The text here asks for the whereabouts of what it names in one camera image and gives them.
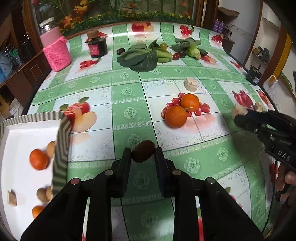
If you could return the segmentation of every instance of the pink label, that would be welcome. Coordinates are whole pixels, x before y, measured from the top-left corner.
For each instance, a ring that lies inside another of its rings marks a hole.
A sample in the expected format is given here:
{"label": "pink label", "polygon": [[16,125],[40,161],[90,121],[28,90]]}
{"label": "pink label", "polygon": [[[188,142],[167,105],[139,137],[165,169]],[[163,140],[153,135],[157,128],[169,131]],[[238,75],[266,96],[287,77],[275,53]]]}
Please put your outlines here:
{"label": "pink label", "polygon": [[99,46],[97,44],[89,45],[89,51],[90,51],[91,55],[99,55],[100,54]]}

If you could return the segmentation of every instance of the cabinet door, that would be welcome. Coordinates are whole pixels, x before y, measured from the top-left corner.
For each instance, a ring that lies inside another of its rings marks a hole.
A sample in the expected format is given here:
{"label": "cabinet door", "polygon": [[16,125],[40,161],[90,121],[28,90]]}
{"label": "cabinet door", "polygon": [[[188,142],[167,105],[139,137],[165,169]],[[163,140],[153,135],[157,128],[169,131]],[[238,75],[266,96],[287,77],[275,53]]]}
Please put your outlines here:
{"label": "cabinet door", "polygon": [[12,76],[6,85],[19,103],[25,107],[31,96],[33,86],[27,79],[23,70],[20,70]]}
{"label": "cabinet door", "polygon": [[43,52],[40,54],[37,54],[24,66],[24,72],[27,75],[32,86],[35,86],[40,76],[45,72],[48,72],[49,69],[50,69],[50,65]]}

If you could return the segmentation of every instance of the black kettle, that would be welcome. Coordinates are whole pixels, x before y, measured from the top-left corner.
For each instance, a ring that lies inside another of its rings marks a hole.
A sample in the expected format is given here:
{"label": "black kettle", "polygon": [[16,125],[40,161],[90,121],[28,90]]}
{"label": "black kettle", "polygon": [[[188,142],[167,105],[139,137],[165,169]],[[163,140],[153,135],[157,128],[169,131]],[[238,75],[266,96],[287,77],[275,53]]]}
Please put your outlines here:
{"label": "black kettle", "polygon": [[27,40],[19,43],[18,53],[21,60],[25,62],[29,61],[36,55],[29,36],[27,36]]}

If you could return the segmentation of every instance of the metal rivet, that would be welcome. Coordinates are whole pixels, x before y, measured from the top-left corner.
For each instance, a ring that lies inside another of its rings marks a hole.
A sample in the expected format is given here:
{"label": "metal rivet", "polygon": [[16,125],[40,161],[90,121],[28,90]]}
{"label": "metal rivet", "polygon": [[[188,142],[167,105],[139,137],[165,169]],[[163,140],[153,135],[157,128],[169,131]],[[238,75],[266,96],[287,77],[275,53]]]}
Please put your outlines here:
{"label": "metal rivet", "polygon": [[175,169],[175,170],[173,170],[173,174],[176,176],[179,176],[179,175],[181,175],[181,171],[178,169]]}
{"label": "metal rivet", "polygon": [[216,181],[216,180],[215,180],[214,178],[212,178],[212,177],[208,177],[208,178],[207,178],[207,182],[210,183],[210,184],[214,184],[215,181]]}
{"label": "metal rivet", "polygon": [[106,176],[111,176],[112,174],[113,174],[113,171],[110,169],[105,171]]}
{"label": "metal rivet", "polygon": [[73,184],[73,185],[76,185],[76,184],[78,184],[80,182],[80,180],[78,179],[78,178],[73,178],[72,180],[71,180],[71,184]]}

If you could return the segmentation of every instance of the purple bottle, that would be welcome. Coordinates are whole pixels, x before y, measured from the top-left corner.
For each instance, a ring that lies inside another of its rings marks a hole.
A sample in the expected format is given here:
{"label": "purple bottle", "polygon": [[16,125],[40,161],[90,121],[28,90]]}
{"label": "purple bottle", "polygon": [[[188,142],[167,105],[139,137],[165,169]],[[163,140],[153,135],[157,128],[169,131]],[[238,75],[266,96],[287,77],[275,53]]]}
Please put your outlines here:
{"label": "purple bottle", "polygon": [[214,32],[218,32],[219,24],[220,24],[220,21],[218,19],[215,20],[215,24],[214,24],[214,27],[213,27]]}
{"label": "purple bottle", "polygon": [[220,24],[219,24],[219,28],[218,28],[218,33],[222,33],[223,32],[223,30],[224,30],[224,23],[223,23],[223,21],[222,22],[220,22]]}

